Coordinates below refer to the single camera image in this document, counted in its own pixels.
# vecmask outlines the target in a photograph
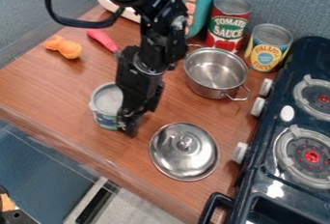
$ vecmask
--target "black toy stove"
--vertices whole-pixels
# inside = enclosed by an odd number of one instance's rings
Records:
[[[299,40],[279,72],[244,157],[234,200],[214,193],[200,223],[330,223],[330,41]]]

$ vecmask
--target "orange toy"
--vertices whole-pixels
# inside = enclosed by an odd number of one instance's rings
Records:
[[[52,41],[45,42],[43,46],[49,50],[58,50],[68,59],[78,58],[82,52],[80,43],[67,41],[59,35],[55,35]]]

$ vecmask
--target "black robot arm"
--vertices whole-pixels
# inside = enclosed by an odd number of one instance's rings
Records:
[[[45,5],[55,21],[72,27],[111,26],[125,7],[132,7],[141,16],[141,44],[124,49],[119,56],[116,76],[116,84],[124,94],[122,109],[117,115],[118,127],[133,137],[144,113],[155,111],[159,103],[165,70],[173,70],[187,51],[187,13],[181,0],[111,1],[120,7],[111,17],[99,22],[64,18],[54,13],[51,0],[45,0]]]

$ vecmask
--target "stainless steel pot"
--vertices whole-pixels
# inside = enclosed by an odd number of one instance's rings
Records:
[[[217,48],[195,50],[186,56],[184,69],[187,85],[202,97],[236,101],[250,97],[250,90],[243,85],[248,77],[248,68],[231,52]],[[235,97],[239,87],[247,92],[245,98]]]

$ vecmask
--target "small can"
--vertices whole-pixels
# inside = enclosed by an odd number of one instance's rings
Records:
[[[258,25],[252,31],[245,61],[254,70],[274,72],[282,66],[292,41],[292,34],[283,27]]]
[[[206,35],[207,46],[236,53],[241,47],[250,15],[248,0],[214,0]]]
[[[90,109],[96,123],[106,129],[117,129],[117,113],[122,107],[124,95],[114,83],[106,83],[93,91]]]

